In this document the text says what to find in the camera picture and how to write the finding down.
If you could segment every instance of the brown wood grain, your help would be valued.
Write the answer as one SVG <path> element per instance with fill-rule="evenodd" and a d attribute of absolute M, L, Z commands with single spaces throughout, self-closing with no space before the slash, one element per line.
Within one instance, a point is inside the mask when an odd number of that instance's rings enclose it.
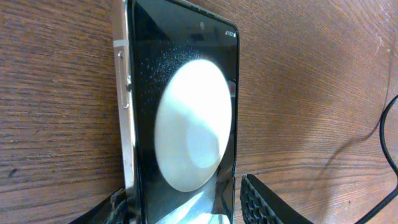
<path fill-rule="evenodd" d="M 364 138 L 398 94 L 398 3 L 193 3 L 240 31 L 236 223 L 244 173 L 315 223 L 353 223 L 396 186 L 378 130 Z M 0 7 L 0 222 L 69 222 L 123 186 L 111 1 Z"/>

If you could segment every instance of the black phone screen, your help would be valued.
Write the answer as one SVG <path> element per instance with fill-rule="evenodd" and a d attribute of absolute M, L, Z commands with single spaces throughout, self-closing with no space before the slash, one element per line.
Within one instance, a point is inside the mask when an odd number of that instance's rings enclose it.
<path fill-rule="evenodd" d="M 232 223 L 238 36 L 233 26 L 165 0 L 137 0 L 130 8 L 133 34 L 132 86 L 136 114 L 141 200 L 147 223 L 200 223 L 227 218 Z M 195 59 L 213 62 L 231 92 L 231 132 L 213 176 L 199 189 L 180 192 L 162 176 L 156 160 L 154 128 L 160 99 L 170 79 Z"/>

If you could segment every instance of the wooden table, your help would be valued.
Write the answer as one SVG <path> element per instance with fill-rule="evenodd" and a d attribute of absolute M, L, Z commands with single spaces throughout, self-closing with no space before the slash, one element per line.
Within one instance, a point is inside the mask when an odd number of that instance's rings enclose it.
<path fill-rule="evenodd" d="M 398 94 L 396 1 L 193 2 L 241 33 L 236 223 L 244 173 L 315 223 L 353 223 L 396 186 L 364 139 Z M 123 186 L 111 1 L 0 6 L 0 222 L 69 222 Z"/>

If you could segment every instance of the white oval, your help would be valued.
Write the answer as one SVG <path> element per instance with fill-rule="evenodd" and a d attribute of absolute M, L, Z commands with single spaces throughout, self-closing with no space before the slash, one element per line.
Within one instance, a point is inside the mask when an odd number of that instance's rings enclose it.
<path fill-rule="evenodd" d="M 213 175 L 231 131 L 232 106 L 221 70 L 194 60 L 172 77 L 155 121 L 155 153 L 165 180 L 189 192 Z"/>

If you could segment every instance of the black cable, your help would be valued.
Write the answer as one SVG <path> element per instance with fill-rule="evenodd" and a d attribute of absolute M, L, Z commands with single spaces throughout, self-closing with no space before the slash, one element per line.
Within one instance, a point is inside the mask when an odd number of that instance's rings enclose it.
<path fill-rule="evenodd" d="M 390 101 L 390 103 L 387 105 L 385 110 L 383 111 L 381 118 L 380 118 L 380 128 L 379 128 L 379 135 L 380 135 L 380 145 L 381 149 L 383 150 L 384 156 L 387 159 L 387 162 L 390 164 L 392 170 L 396 173 L 396 176 L 398 178 L 398 169 L 394 161 L 392 160 L 390 154 L 388 153 L 388 149 L 386 146 L 386 139 L 384 137 L 384 124 L 386 123 L 386 118 L 388 115 L 388 112 L 394 106 L 394 104 L 398 101 L 398 95 L 394 97 Z M 371 218 L 373 218 L 377 213 L 379 213 L 388 203 L 390 203 L 396 196 L 398 195 L 398 185 L 397 187 L 386 197 L 384 198 L 381 202 L 379 202 L 372 210 L 370 210 L 364 217 L 362 217 L 360 220 L 358 220 L 355 224 L 363 224 L 369 221 Z"/>

